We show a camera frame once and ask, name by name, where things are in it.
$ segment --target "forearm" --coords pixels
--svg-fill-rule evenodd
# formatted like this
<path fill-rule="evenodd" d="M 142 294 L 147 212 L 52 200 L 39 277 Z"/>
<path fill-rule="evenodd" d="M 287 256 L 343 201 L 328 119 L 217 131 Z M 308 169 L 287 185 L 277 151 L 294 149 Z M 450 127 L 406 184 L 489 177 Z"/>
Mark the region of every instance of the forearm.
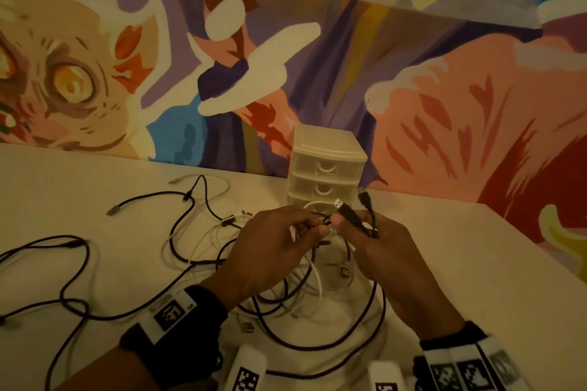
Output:
<path fill-rule="evenodd" d="M 78 371 L 55 391 L 159 391 L 135 352 L 115 347 Z"/>

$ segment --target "person's right hand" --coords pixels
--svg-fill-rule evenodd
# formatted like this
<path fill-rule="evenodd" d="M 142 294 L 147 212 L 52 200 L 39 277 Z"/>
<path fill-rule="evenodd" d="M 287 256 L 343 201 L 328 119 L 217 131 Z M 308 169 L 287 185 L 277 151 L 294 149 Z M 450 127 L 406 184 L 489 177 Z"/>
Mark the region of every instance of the person's right hand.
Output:
<path fill-rule="evenodd" d="M 371 224 L 366 210 L 357 210 Z M 465 320 L 436 283 L 406 226 L 376 213 L 379 238 L 371 239 L 340 214 L 330 221 L 340 236 L 355 246 L 363 274 L 379 283 L 393 310 L 420 340 L 460 331 Z"/>

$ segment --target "painted cat face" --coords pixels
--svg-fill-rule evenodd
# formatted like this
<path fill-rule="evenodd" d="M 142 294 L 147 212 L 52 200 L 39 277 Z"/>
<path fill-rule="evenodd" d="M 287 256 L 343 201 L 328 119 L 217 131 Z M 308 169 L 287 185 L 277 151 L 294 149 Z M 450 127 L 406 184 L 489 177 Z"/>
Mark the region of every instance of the painted cat face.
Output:
<path fill-rule="evenodd" d="M 127 138 L 157 20 L 90 2 L 0 0 L 0 141 L 105 151 Z"/>

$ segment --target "table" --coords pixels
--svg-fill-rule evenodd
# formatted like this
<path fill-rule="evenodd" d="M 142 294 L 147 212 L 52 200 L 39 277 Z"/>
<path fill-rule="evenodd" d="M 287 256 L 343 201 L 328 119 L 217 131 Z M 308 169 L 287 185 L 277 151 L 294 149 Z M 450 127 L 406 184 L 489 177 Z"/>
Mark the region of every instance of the table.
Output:
<path fill-rule="evenodd" d="M 171 225 L 186 208 L 180 197 L 142 200 L 114 217 L 106 216 L 113 205 L 168 190 L 168 181 L 190 173 L 230 181 L 230 191 L 212 204 L 220 216 L 278 207 L 285 199 L 284 179 L 12 144 L 0 144 L 0 165 L 0 251 L 52 234 L 90 239 L 90 266 L 70 295 L 89 299 L 93 312 L 102 314 L 143 303 L 180 272 L 180 264 L 170 267 L 164 261 L 169 257 L 161 252 Z M 185 191 L 193 180 L 174 188 Z M 210 195 L 223 188 L 224 181 L 209 178 Z M 202 195 L 197 188 L 194 196 Z M 500 337 L 535 390 L 585 388 L 587 287 L 583 283 L 484 205 L 377 191 L 371 195 L 376 210 L 406 224 L 447 296 L 466 318 Z M 190 254 L 214 223 L 208 212 L 200 213 L 178 243 L 180 252 Z M 230 228 L 223 232 L 230 233 Z M 206 239 L 201 246 L 208 257 L 216 255 Z M 29 251 L 7 262 L 0 267 L 0 312 L 56 298 L 82 259 L 82 249 L 58 249 Z M 270 324 L 289 341 L 332 341 L 360 313 L 368 288 L 358 278 L 348 292 L 325 299 L 312 321 L 285 317 Z M 221 335 L 225 368 L 219 377 L 227 373 L 236 349 L 245 342 L 265 352 L 273 369 L 315 372 L 328 367 L 370 334 L 378 306 L 340 349 L 326 353 L 287 350 L 259 330 L 243 334 L 231 316 Z M 310 382 L 268 377 L 263 388 L 365 389 L 361 372 L 373 358 L 398 361 L 408 371 L 420 352 L 417 339 L 388 310 L 380 336 L 340 371 Z M 77 320 L 55 305 L 7 321 L 0 328 L 0 387 L 40 389 L 51 358 Z M 134 320 L 89 322 L 60 360 L 54 386 L 113 347 Z"/>

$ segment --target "painted eye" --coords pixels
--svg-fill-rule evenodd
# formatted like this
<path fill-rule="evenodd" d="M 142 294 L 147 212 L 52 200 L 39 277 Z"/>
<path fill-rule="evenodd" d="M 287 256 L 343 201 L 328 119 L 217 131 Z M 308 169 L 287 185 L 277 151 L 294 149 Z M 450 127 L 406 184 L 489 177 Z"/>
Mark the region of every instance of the painted eye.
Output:
<path fill-rule="evenodd" d="M 17 63 L 12 54 L 0 43 L 0 79 L 10 79 L 17 73 Z"/>
<path fill-rule="evenodd" d="M 72 104 L 85 102 L 94 94 L 92 77 L 77 65 L 60 65 L 53 72 L 53 87 Z"/>

